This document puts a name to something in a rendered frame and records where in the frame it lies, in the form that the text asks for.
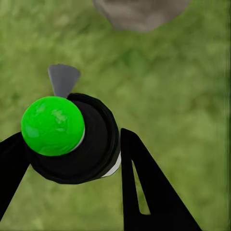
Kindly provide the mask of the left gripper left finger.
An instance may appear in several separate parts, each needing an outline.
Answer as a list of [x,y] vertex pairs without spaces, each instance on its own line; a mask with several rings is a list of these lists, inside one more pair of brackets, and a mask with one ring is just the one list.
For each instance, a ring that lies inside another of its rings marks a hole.
[[0,142],[0,221],[29,164],[21,132]]

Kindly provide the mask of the pesticide atomizer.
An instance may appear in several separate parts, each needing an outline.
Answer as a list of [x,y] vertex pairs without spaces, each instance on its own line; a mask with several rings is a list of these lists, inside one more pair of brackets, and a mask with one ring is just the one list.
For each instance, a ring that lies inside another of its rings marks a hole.
[[70,65],[47,69],[55,96],[33,102],[21,121],[26,157],[45,179],[82,184],[113,175],[121,164],[120,132],[99,99],[71,90],[80,73]]

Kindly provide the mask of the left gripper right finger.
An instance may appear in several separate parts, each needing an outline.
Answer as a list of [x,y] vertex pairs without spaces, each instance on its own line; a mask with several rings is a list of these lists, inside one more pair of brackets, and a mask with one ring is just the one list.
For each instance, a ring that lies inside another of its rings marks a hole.
[[[122,128],[120,142],[124,231],[201,231],[139,136]],[[139,211],[132,160],[150,215]]]

